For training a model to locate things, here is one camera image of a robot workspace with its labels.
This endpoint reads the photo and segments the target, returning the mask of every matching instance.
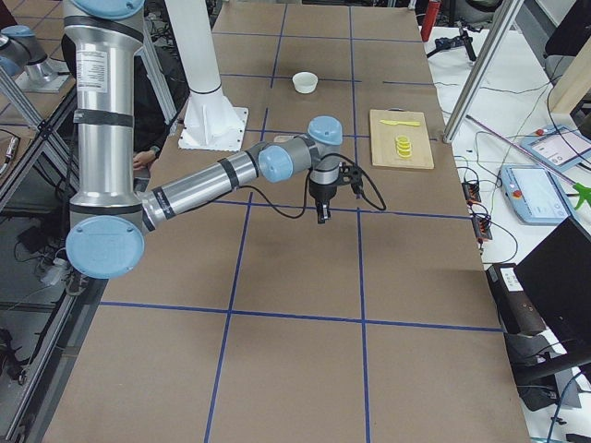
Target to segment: label sticker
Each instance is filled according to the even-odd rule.
[[[107,92],[108,54],[103,51],[76,51],[78,91]]]
[[[510,292],[517,293],[524,290],[521,283],[517,280],[513,268],[501,268],[501,275]]]

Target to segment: person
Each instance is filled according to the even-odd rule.
[[[163,69],[177,114],[187,100],[189,89],[181,63],[166,50],[156,46],[156,55]],[[64,35],[62,53],[68,70],[76,76],[76,44]],[[141,57],[134,57],[134,175],[149,177],[149,169],[158,157],[168,137],[169,124],[151,85]]]

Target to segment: metal cylinder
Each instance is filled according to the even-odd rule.
[[[141,11],[112,22],[64,2],[66,34],[76,44],[80,183],[72,224],[121,215],[141,225],[133,192],[133,57],[143,42]]]
[[[251,157],[238,152],[198,173],[156,187],[142,199],[144,228],[153,231],[160,223],[231,192],[257,176]]]

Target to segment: wooden cutting board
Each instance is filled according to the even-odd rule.
[[[420,126],[390,126],[380,123],[380,120],[415,121],[419,122]],[[372,109],[369,111],[369,131],[371,135],[371,163],[374,166],[411,169],[433,169],[435,167],[423,113]],[[396,152],[397,136],[410,138],[412,144],[410,158],[402,158]]]

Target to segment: red object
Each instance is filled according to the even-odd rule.
[[[426,42],[431,35],[433,25],[437,19],[437,14],[440,12],[441,2],[439,0],[429,0],[427,5],[427,12],[423,18],[423,26],[421,27],[421,39]]]

